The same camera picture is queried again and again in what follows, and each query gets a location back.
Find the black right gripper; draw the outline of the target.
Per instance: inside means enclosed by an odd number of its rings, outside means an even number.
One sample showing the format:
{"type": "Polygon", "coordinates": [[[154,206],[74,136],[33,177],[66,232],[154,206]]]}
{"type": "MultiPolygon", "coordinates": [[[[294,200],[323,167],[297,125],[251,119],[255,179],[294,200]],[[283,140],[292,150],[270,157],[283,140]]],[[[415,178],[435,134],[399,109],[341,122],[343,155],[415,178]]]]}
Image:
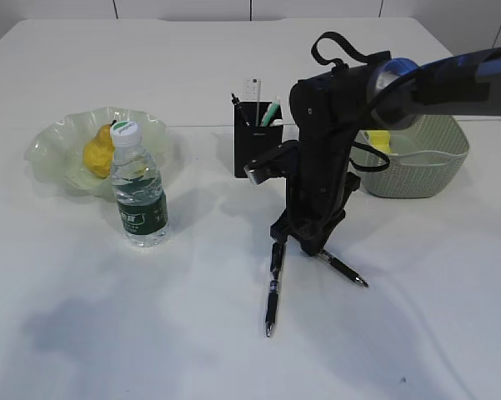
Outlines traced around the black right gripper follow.
{"type": "Polygon", "coordinates": [[[271,227],[274,238],[289,235],[314,256],[342,220],[359,186],[348,176],[354,139],[361,129],[383,125],[374,117],[373,83],[390,59],[388,51],[368,55],[357,67],[337,59],[329,72],[292,87],[289,107],[299,139],[275,151],[269,169],[286,178],[286,209],[271,227]]]}

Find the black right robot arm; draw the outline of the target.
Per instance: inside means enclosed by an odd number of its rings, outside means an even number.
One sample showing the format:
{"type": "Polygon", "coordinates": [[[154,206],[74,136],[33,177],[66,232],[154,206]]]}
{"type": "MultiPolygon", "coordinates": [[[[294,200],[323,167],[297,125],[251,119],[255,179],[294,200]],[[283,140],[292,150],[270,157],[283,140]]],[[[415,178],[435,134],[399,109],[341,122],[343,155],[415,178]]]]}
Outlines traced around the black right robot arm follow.
{"type": "Polygon", "coordinates": [[[299,138],[274,168],[286,179],[286,208],[271,227],[278,242],[295,238],[321,251],[369,166],[351,152],[362,130],[404,129],[420,115],[501,116],[501,47],[419,66],[389,52],[341,59],[329,72],[297,81],[289,107],[299,138]]]}

